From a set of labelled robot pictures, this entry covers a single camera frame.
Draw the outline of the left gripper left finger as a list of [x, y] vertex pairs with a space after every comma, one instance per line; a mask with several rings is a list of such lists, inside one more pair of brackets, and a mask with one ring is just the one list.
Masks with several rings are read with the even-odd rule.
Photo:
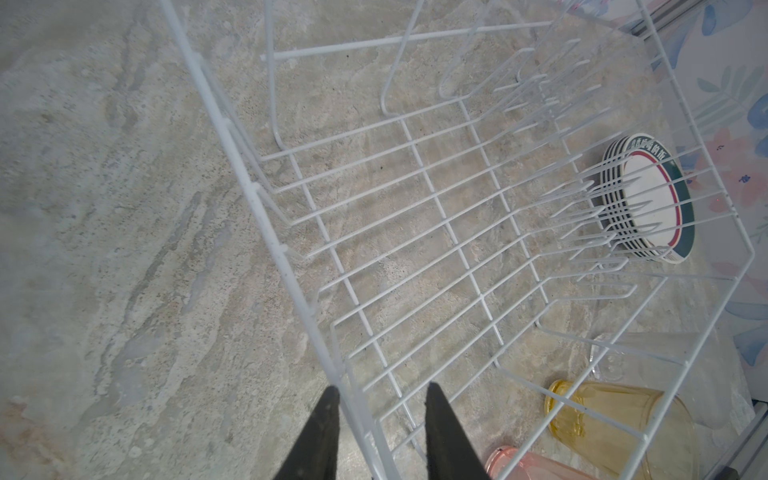
[[340, 434], [339, 405], [338, 388], [328, 386], [317, 401], [274, 480], [336, 478]]

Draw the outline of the clear glass cup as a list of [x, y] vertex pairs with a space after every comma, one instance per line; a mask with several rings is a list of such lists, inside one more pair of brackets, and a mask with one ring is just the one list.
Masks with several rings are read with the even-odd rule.
[[697, 333], [626, 332], [608, 348], [613, 336], [602, 333], [591, 344], [589, 362], [607, 349], [592, 369], [593, 377], [655, 390], [664, 390], [677, 377], [698, 340]]

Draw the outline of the yellow glass cup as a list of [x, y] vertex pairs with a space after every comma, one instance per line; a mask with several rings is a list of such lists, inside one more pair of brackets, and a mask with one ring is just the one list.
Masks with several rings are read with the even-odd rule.
[[[602, 472], [619, 477], [640, 444], [664, 393], [586, 381], [550, 421], [551, 434]], [[697, 479], [698, 439], [692, 416], [675, 398], [647, 446], [636, 479]]]

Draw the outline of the pink glass cup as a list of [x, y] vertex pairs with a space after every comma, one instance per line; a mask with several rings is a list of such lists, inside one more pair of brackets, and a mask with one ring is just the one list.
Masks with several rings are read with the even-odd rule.
[[[497, 447], [485, 462], [485, 470], [492, 479], [500, 479], [501, 472], [517, 453], [511, 446]], [[527, 452], [507, 476], [507, 479], [594, 480], [594, 477], [563, 463], [533, 452]]]

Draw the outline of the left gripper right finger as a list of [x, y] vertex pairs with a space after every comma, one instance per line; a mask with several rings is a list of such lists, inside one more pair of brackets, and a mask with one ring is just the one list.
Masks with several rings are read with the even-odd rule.
[[429, 383], [425, 405], [428, 479], [490, 480], [438, 383]]

